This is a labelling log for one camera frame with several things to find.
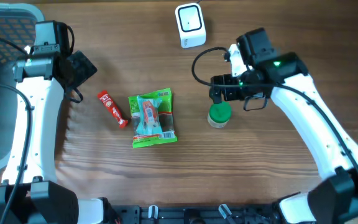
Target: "wood grain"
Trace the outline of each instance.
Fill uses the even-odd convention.
[[[207,43],[186,50],[174,15],[182,3],[37,5],[46,19],[72,26],[75,49],[99,70],[80,87],[84,102],[65,105],[55,159],[60,183],[79,197],[107,197],[115,205],[271,202],[315,187],[313,158],[273,103],[246,113],[242,102],[231,102],[232,119],[213,129],[208,89],[190,67],[201,51],[265,27],[281,52],[304,60],[358,142],[358,1],[204,1]],[[221,53],[206,55],[196,68],[205,80],[229,71]],[[162,88],[174,92],[178,142],[132,149],[132,126],[120,130],[96,95],[106,89],[128,117],[128,96]]]

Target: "green bottle cap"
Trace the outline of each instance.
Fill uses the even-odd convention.
[[[231,106],[229,103],[222,102],[213,104],[209,109],[209,116],[216,123],[225,123],[231,118]]]

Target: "red candy bar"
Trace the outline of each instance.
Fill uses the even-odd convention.
[[[98,94],[98,98],[100,99],[100,101],[102,101],[107,110],[110,111],[112,116],[118,121],[119,128],[125,128],[125,126],[127,126],[128,121],[124,120],[121,117],[121,113],[112,98],[110,97],[109,93],[107,93],[106,90],[103,90]]]

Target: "snack bag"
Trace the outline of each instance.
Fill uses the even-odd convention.
[[[128,97],[135,130],[133,148],[178,141],[173,129],[171,89]]]

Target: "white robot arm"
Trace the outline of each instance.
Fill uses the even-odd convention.
[[[246,105],[249,99],[272,99],[293,123],[318,167],[318,172],[323,183],[317,189],[280,201],[280,211],[286,222],[344,222],[356,217],[358,212],[352,211],[352,209],[357,209],[354,209],[352,206],[358,206],[358,195],[353,195],[354,198],[351,199],[350,195],[354,192],[350,189],[356,188],[357,190],[353,189],[353,191],[358,193],[358,177],[353,177],[353,181],[351,178],[346,178],[349,177],[348,173],[355,176],[357,174],[355,169],[358,167],[355,168],[354,164],[358,166],[358,145],[345,132],[321,99],[313,79],[307,72],[303,62],[292,53],[278,57],[276,50],[271,47],[264,29],[254,30],[240,36],[237,39],[237,44],[231,45],[224,57],[226,61],[231,62],[232,74],[231,77],[230,75],[224,75],[220,78],[214,77],[211,79],[211,90],[213,91],[210,91],[210,96],[212,99],[219,103],[220,92],[218,91],[219,93],[216,94],[219,84],[226,83],[244,86],[236,90],[222,88],[224,90],[221,93],[224,95],[225,100],[245,98],[244,109],[246,111],[248,111]],[[283,86],[298,90],[309,99],[302,97],[291,89],[283,88]],[[321,111],[326,115],[328,120],[310,103],[311,101],[321,108]],[[339,136],[335,135],[334,129],[339,133]],[[341,144],[341,139],[344,141],[355,163],[352,163],[351,158],[347,155]],[[346,180],[340,179],[340,175],[343,175]],[[334,189],[333,191],[327,190],[327,183],[333,182],[333,180],[343,180],[342,185],[347,183],[350,192],[349,195],[346,195],[348,196],[346,199],[344,199],[345,196],[338,194],[336,195],[336,200],[333,200],[333,203],[342,201],[347,204],[345,205],[347,210],[342,208],[343,211],[341,211],[343,214],[346,213],[346,215],[342,214],[341,217],[338,217],[340,212],[335,211],[337,208],[324,207],[335,207],[335,204],[330,204],[332,201],[327,199],[327,204],[324,204],[324,200],[321,200],[322,195],[324,195],[321,192],[324,190],[327,191],[327,195],[334,195],[334,193],[342,190],[340,189],[341,186],[338,186],[340,184],[330,185]]]
[[[82,100],[76,88],[97,69],[81,52],[72,54],[73,42],[70,47],[68,30],[72,40],[74,36],[66,24],[39,22],[35,30],[37,38],[30,54],[19,57],[13,69],[17,90],[31,104],[29,146],[23,148],[29,122],[27,107],[24,99],[18,96],[11,155],[0,186],[0,221],[115,224],[116,215],[105,198],[78,200],[72,191],[57,184],[55,173],[55,138],[60,105],[72,90]],[[21,169],[25,149],[25,166]]]

